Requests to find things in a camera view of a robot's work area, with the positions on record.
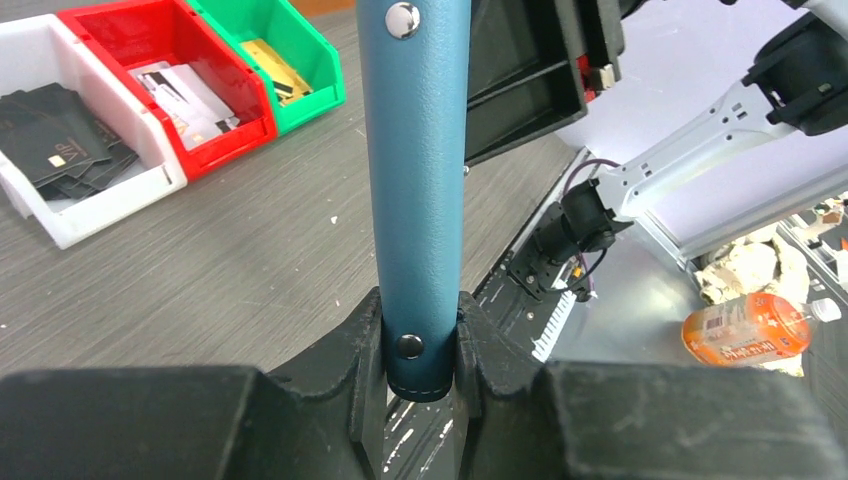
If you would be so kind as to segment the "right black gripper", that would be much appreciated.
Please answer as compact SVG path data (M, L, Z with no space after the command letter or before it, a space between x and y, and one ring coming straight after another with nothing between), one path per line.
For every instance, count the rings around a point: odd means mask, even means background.
M614 0L473 2L466 165L584 116L622 78L621 20Z

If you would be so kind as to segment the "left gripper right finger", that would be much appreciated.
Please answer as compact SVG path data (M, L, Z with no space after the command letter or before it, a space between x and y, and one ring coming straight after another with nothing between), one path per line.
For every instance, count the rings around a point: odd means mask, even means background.
M843 479L847 455L777 372L551 361L459 298L460 479Z

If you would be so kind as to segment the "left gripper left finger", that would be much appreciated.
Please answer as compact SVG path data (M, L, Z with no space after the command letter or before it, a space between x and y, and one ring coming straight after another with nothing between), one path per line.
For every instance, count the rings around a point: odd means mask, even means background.
M25 371L1 382L5 479L375 479L386 408L370 291L269 372L212 365Z

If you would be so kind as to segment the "blue card holder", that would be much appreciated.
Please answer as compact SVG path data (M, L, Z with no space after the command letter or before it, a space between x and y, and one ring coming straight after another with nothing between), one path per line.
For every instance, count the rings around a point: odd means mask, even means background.
M390 388L450 390L463 247L471 5L356 5L371 204Z

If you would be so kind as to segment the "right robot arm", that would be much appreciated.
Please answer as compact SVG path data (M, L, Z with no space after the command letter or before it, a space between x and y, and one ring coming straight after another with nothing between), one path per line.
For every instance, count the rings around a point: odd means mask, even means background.
M471 5L466 160L475 166L586 116L622 78L624 21L637 1L475 1ZM625 164L584 181L512 255L507 271L536 299L587 301L591 268L619 232L677 187L731 156L799 131L847 123L847 5L795 1L801 17L757 53L706 111Z

